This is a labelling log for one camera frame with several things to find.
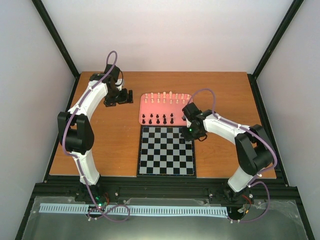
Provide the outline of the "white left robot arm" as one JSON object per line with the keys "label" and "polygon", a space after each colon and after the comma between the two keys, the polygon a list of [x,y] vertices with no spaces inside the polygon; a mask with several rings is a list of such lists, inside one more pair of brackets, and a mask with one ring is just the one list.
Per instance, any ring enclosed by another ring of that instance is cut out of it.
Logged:
{"label": "white left robot arm", "polygon": [[124,88],[119,67],[107,64],[103,73],[94,73],[80,99],[68,111],[57,116],[58,139],[65,155],[71,156],[80,182],[89,185],[86,195],[92,201],[103,198],[104,188],[97,184],[100,174],[92,154],[95,135],[90,120],[101,101],[106,107],[132,104],[133,91]]}

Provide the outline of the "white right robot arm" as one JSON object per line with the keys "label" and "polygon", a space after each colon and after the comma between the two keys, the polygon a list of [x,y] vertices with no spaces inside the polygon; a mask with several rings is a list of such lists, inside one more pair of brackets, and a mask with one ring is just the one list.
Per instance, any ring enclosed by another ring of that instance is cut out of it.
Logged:
{"label": "white right robot arm", "polygon": [[277,156],[265,129],[256,124],[248,126],[233,122],[218,113],[201,111],[191,102],[183,109],[186,126],[181,135],[186,141],[204,141],[208,133],[218,135],[235,145],[238,168],[229,178],[227,185],[238,193],[269,168],[274,168]]}

